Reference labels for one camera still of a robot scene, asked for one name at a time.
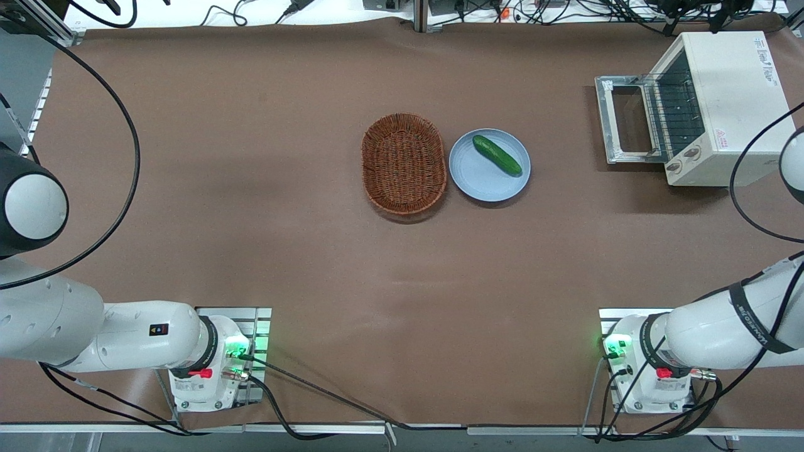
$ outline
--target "red button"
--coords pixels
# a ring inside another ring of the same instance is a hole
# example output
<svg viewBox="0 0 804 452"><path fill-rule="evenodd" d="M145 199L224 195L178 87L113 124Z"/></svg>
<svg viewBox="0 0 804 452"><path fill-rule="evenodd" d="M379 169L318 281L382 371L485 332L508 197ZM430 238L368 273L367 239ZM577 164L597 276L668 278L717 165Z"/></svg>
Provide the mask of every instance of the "red button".
<svg viewBox="0 0 804 452"><path fill-rule="evenodd" d="M668 368L658 368L656 369L656 376L659 378L670 378L673 376L673 371Z"/></svg>
<svg viewBox="0 0 804 452"><path fill-rule="evenodd" d="M189 371L188 374L197 375L200 376L201 378L212 378L212 369L206 368L201 369L199 371Z"/></svg>

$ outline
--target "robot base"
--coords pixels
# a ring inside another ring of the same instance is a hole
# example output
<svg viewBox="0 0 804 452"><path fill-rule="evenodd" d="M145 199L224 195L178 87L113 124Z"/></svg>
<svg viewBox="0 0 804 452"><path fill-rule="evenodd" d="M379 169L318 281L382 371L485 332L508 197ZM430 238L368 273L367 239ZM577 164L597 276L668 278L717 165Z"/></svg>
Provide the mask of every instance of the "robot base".
<svg viewBox="0 0 804 452"><path fill-rule="evenodd" d="M212 325L218 331L218 347L212 362L211 378L193 375L177 378L170 374L170 390L179 412L210 412L232 407L239 381L223 378L223 371L243 370L244 362L232 358L229 353L240 349L248 351L248 339L228 317L210 315Z"/></svg>
<svg viewBox="0 0 804 452"><path fill-rule="evenodd" d="M659 378L656 369L647 364L639 379L635 379L639 369L646 363L639 343L640 331L646 319L645 315L638 314L621 318L603 341L607 353L619 355L618 358L609 360L611 372L628 372L614 379L617 391L612 399L615 403L619 400L622 410L629 414L681 413L684 405L693 403L690 376ZM628 398L623 400L632 384L634 388Z"/></svg>

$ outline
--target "label sticker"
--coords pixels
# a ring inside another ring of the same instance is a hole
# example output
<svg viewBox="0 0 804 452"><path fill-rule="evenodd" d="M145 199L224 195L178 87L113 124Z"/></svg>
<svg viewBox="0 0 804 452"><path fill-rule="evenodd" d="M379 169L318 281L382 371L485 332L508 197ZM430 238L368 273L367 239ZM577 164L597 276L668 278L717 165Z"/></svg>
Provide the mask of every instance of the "label sticker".
<svg viewBox="0 0 804 452"><path fill-rule="evenodd" d="M148 329L148 336L164 336L167 334L169 323L155 323Z"/></svg>
<svg viewBox="0 0 804 452"><path fill-rule="evenodd" d="M654 388L657 391L683 391L687 384L683 380L676 380L675 378L657 378Z"/></svg>
<svg viewBox="0 0 804 452"><path fill-rule="evenodd" d="M728 149L728 140L726 139L725 130L715 129L715 138L717 139L717 147L721 149Z"/></svg>
<svg viewBox="0 0 804 452"><path fill-rule="evenodd" d="M779 76L776 67L773 65L773 58L770 56L768 43L764 38L754 38L754 45L757 47L757 55L762 66L762 73L768 86L779 86Z"/></svg>

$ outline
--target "black strap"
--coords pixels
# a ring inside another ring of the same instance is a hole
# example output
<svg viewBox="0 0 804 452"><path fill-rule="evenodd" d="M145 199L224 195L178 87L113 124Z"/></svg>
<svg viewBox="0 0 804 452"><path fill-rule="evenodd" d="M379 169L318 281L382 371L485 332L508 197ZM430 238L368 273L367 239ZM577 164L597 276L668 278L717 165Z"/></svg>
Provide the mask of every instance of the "black strap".
<svg viewBox="0 0 804 452"><path fill-rule="evenodd" d="M751 309L751 305L749 305L749 300L748 297L745 296L742 281L730 285L728 287L728 294L732 298L732 306L734 306L734 311L737 312L737 317L740 318L740 321L745 325L745 329L751 333L754 339L756 339L763 348L777 355L795 350L786 343L774 338L770 335L768 330L765 329L765 325L762 325L762 322L759 321L753 309Z"/></svg>
<svg viewBox="0 0 804 452"><path fill-rule="evenodd" d="M201 323L207 327L209 338L209 342L207 342L207 350L205 350L199 360L195 361L193 364L185 368L171 369L170 373L172 373L176 378L190 378L190 372L199 371L203 368L206 368L209 366L209 363L212 362L212 358L215 357L215 350L218 348L218 330L206 315L200 315L199 319L201 319Z"/></svg>

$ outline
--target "warning sticker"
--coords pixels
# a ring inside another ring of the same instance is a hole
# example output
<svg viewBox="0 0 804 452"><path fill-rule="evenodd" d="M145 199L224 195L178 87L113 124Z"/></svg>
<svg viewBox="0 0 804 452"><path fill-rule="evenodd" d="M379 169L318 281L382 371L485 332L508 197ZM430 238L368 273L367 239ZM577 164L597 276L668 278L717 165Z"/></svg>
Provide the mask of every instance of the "warning sticker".
<svg viewBox="0 0 804 452"><path fill-rule="evenodd" d="M754 45L757 47L757 55L762 66L762 74L768 86L779 86L779 75L776 73L776 66L770 56L770 49L765 38L754 38Z"/></svg>
<svg viewBox="0 0 804 452"><path fill-rule="evenodd" d="M654 384L654 388L657 391L683 391L686 387L686 382L675 378L657 378L656 384Z"/></svg>
<svg viewBox="0 0 804 452"><path fill-rule="evenodd" d="M719 149L728 149L728 140L726 139L725 130L715 129L715 139L717 140L717 147Z"/></svg>

